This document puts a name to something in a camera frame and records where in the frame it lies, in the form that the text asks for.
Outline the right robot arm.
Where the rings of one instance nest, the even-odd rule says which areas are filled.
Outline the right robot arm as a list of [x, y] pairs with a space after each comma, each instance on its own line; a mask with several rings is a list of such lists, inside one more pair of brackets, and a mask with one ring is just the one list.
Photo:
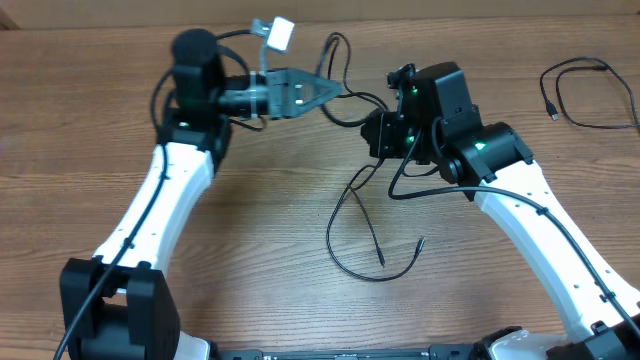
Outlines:
[[376, 158], [433, 164], [511, 239], [557, 309], [565, 332], [507, 327], [477, 341], [470, 359], [636, 359], [639, 291], [598, 253], [565, 211], [533, 152], [507, 124], [485, 125], [454, 62], [387, 75], [398, 101], [361, 135]]

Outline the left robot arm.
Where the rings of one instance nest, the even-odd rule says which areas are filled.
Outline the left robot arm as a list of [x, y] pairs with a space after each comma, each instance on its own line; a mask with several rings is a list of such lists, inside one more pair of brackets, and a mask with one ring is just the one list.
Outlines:
[[65, 332], [58, 356], [73, 359], [213, 359], [216, 345], [186, 334], [167, 285], [186, 221], [213, 184], [234, 125], [297, 118], [336, 98], [341, 85], [295, 68], [226, 74], [234, 52], [201, 28], [173, 41], [172, 66], [150, 100], [156, 144], [149, 171], [114, 232], [88, 260], [60, 275]]

